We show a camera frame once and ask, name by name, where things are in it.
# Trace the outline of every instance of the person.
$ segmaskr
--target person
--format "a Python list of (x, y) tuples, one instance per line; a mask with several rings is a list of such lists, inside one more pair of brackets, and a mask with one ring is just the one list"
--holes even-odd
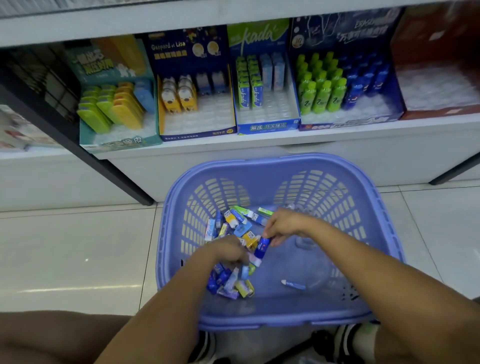
[[(313, 343), (318, 352), (338, 363), (480, 363), (478, 304), (321, 219), (280, 208), (263, 236), (272, 238), (274, 248), (290, 235), (313, 239), (381, 322), (340, 326), (331, 340)], [(205, 286), (218, 262), (248, 263), (238, 238), (228, 235), (197, 249), (131, 318), (0, 314), (0, 363), (187, 363)]]

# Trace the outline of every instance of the green bottle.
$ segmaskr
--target green bottle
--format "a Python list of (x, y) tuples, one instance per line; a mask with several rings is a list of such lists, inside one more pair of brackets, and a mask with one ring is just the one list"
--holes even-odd
[(305, 72), (303, 79), (299, 84), (299, 91), (298, 91), (299, 100), (301, 99), (301, 96), (305, 92), (305, 89), (307, 88), (307, 85), (310, 83), (311, 80), (312, 80), (312, 73)]
[(317, 61), (312, 68), (312, 75), (313, 78), (315, 78), (321, 71), (323, 71), (323, 62), (322, 61)]
[(326, 71), (328, 69), (328, 64), (332, 61), (333, 59), (333, 52), (327, 52), (327, 55), (324, 58), (324, 70)]
[(310, 62), (308, 62), (308, 69), (313, 70), (313, 66), (319, 59), (320, 59), (320, 54), (318, 54), (317, 52), (312, 54), (312, 58), (310, 58)]
[(330, 94), (332, 93), (332, 81), (325, 81), (320, 90), (317, 92), (317, 96), (313, 101), (312, 111), (315, 114), (321, 114), (325, 112)]
[(342, 106), (343, 97), (347, 92), (347, 79), (342, 77), (338, 80), (336, 87), (332, 90), (330, 100), (328, 100), (327, 110), (329, 112), (335, 112)]
[(297, 69), (297, 83), (298, 84), (302, 81), (303, 76), (307, 71), (308, 71), (308, 63), (304, 62)]
[(332, 88), (336, 87), (336, 84), (340, 78), (342, 78), (343, 75), (343, 69), (342, 68), (337, 68), (335, 72), (333, 72), (332, 75)]
[(295, 63), (295, 68), (298, 69), (298, 67), (304, 62), (305, 62), (305, 55), (299, 54), (299, 57), (297, 58), (297, 62)]
[(312, 110), (313, 99), (315, 98), (315, 88), (317, 84), (310, 81), (307, 85), (307, 89), (303, 93), (300, 101), (300, 114), (306, 115)]
[(327, 78), (329, 80), (332, 79), (333, 74), (335, 73), (335, 70), (337, 67), (338, 67), (338, 59), (333, 58), (328, 64), (328, 69), (327, 69)]
[(317, 77), (315, 77), (315, 82), (317, 83), (317, 90), (320, 90), (324, 85), (325, 80), (327, 79), (327, 71), (321, 70)]

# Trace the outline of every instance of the brown box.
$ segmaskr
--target brown box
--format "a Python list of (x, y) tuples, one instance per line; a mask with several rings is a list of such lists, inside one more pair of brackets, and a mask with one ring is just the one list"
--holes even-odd
[[(390, 44), (397, 74), (406, 67), (455, 65), (471, 84), (472, 91), (478, 91), (479, 19), (478, 1), (407, 7)], [(480, 102), (432, 110), (409, 110), (405, 105), (405, 110), (401, 120), (471, 114), (480, 112)]]

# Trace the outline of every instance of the person's right hand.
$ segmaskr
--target person's right hand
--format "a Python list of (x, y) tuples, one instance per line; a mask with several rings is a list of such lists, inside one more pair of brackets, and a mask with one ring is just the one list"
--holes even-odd
[(291, 235), (304, 236), (304, 227), (309, 216), (287, 208), (279, 208), (269, 219), (262, 233), (264, 238), (272, 238), (270, 246), (280, 245)]

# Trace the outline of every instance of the pile of erasers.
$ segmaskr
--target pile of erasers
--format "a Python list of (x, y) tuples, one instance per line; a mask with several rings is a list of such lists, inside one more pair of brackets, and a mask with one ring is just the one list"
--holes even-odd
[(235, 267), (233, 270), (221, 263), (216, 264), (207, 283), (207, 290), (210, 293), (236, 300), (239, 296), (243, 298), (251, 297), (255, 292), (248, 276), (253, 274), (262, 263), (270, 239), (255, 235), (250, 230), (252, 228), (250, 220), (265, 226), (268, 221), (266, 216), (273, 215), (272, 211), (261, 207), (258, 208), (258, 212), (257, 214), (247, 208), (234, 206), (223, 214), (220, 210), (217, 210), (216, 218), (211, 218), (207, 222), (206, 242), (233, 233), (240, 239), (241, 244), (247, 248), (250, 260), (249, 265), (243, 265), (241, 268)]

